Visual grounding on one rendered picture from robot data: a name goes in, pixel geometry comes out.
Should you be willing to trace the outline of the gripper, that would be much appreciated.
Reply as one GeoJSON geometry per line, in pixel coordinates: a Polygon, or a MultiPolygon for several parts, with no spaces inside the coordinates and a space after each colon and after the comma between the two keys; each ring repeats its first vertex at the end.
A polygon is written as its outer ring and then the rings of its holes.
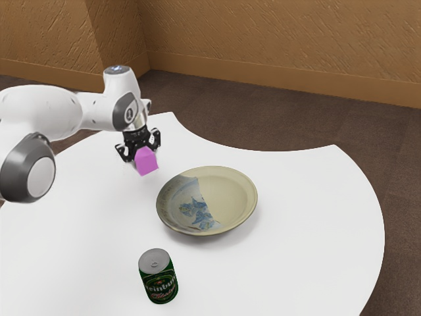
{"type": "Polygon", "coordinates": [[[116,144],[114,148],[125,163],[134,160],[136,151],[147,146],[156,151],[161,146],[161,132],[158,128],[148,130],[147,125],[134,131],[123,132],[124,144],[116,144]]]}

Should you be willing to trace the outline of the pink cube block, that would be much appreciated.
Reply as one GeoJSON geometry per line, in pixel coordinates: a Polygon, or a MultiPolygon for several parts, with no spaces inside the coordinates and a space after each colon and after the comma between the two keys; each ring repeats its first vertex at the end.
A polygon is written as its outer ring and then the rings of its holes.
{"type": "Polygon", "coordinates": [[[134,163],[137,172],[141,176],[145,176],[159,168],[154,151],[147,146],[136,151],[134,163]]]}

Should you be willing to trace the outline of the cream plate with blue pattern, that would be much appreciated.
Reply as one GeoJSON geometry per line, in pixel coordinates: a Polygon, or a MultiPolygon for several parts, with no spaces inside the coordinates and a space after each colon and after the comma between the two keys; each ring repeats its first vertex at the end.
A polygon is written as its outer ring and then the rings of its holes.
{"type": "Polygon", "coordinates": [[[173,231],[213,236],[243,224],[257,202],[257,188],[247,175],[230,167],[204,166],[165,183],[156,209],[160,220],[173,231]]]}

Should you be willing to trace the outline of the green drink can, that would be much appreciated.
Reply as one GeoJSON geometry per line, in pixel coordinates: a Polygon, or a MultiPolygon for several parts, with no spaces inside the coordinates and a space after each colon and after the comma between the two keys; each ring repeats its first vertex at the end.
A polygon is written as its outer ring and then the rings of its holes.
{"type": "Polygon", "coordinates": [[[155,304],[172,301],[178,294],[178,280],[173,262],[167,251],[160,248],[149,249],[138,261],[147,297],[155,304]]]}

